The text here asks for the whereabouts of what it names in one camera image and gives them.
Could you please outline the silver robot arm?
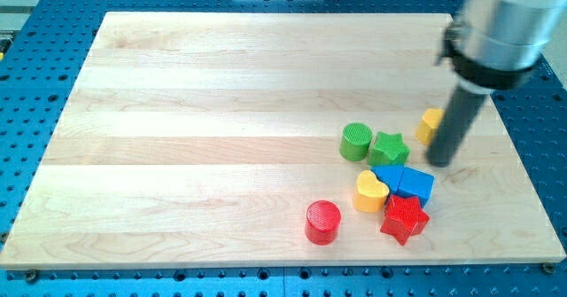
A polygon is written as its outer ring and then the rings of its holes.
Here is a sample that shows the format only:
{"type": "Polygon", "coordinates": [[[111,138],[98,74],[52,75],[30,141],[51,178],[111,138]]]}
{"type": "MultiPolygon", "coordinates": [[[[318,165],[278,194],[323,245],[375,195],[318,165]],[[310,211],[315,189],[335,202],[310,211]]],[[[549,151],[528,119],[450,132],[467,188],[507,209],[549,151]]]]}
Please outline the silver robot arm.
{"type": "Polygon", "coordinates": [[[529,80],[566,0],[464,0],[439,56],[452,61],[457,89],[473,95],[529,80]]]}

